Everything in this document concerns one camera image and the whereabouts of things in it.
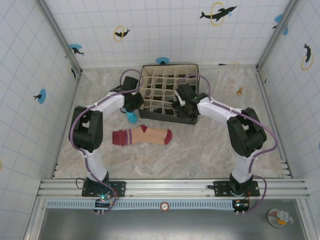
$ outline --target sock cuff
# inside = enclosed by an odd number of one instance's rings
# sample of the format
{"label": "sock cuff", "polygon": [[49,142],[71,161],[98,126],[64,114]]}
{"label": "sock cuff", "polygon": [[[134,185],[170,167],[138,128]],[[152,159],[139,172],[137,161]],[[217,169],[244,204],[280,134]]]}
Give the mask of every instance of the sock cuff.
{"label": "sock cuff", "polygon": [[128,145],[128,135],[127,130],[119,130],[112,132],[112,143],[114,145]]}

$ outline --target gray floor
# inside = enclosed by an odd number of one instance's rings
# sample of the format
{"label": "gray floor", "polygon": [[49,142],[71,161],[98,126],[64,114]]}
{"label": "gray floor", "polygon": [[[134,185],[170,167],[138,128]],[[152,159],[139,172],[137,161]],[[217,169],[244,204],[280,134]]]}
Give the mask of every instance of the gray floor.
{"label": "gray floor", "polygon": [[[125,69],[85,71],[80,79],[73,107],[87,106],[103,98],[110,89],[119,85],[119,77]],[[211,96],[234,108],[255,109],[262,123],[270,127],[267,111],[261,97],[254,68],[248,67],[200,67],[199,72],[211,84]],[[243,94],[237,90],[243,87]],[[200,93],[207,92],[204,81]],[[234,168],[234,155],[227,127],[217,121],[199,116],[196,125],[139,119],[130,124],[126,114],[116,111],[104,121],[101,152],[103,163],[111,178],[178,179],[178,178],[228,178]],[[172,131],[168,145],[138,143],[127,146],[112,145],[112,131],[135,128],[141,124]],[[270,135],[264,149],[274,145]],[[253,172],[267,177],[282,177],[280,155],[277,150],[258,158]],[[65,133],[55,178],[85,177],[83,159],[68,141]]]}
{"label": "gray floor", "polygon": [[[274,228],[272,209],[289,212],[293,224]],[[93,210],[48,209],[40,240],[306,240],[295,200],[265,200],[242,216],[226,210]]]}

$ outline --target cardboard divider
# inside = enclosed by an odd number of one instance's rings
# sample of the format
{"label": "cardboard divider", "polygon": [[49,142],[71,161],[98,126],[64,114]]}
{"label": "cardboard divider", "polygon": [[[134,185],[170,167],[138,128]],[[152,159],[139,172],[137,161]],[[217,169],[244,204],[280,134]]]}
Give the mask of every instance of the cardboard divider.
{"label": "cardboard divider", "polygon": [[[186,75],[197,74],[198,72],[199,68],[196,64],[143,66],[142,75],[144,83],[140,88],[140,93],[144,99],[144,104],[139,110],[140,116],[143,113],[141,111],[148,111],[155,114],[177,117],[177,112],[171,107],[171,104],[176,101],[175,91],[177,90],[178,82]],[[189,77],[183,80],[181,84],[189,84],[198,93],[199,79],[197,77]]]}

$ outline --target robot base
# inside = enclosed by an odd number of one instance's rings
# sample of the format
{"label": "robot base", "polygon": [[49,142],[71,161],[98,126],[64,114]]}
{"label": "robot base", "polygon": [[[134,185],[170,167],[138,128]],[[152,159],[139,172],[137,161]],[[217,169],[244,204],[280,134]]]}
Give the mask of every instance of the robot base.
{"label": "robot base", "polygon": [[252,178],[244,183],[238,183],[230,175],[229,181],[214,181],[210,188],[214,190],[216,197],[246,197],[248,191],[251,197],[260,196],[258,182],[252,181]]}
{"label": "robot base", "polygon": [[[103,183],[109,185],[114,189],[118,197],[124,197],[126,192],[126,182],[125,181],[109,181],[109,175],[102,181]],[[112,192],[106,186],[92,181],[88,177],[83,183],[82,197],[101,197],[105,195],[112,195]]]}

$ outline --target small gold object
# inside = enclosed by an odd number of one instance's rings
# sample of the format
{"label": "small gold object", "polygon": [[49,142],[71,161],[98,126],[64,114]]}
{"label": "small gold object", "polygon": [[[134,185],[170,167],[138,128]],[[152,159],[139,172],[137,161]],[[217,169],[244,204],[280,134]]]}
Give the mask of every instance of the small gold object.
{"label": "small gold object", "polygon": [[239,90],[238,90],[238,91],[236,91],[236,94],[241,95],[241,94],[242,94],[242,90],[243,90],[243,89],[244,89],[243,87],[240,87],[240,88],[239,88]]}

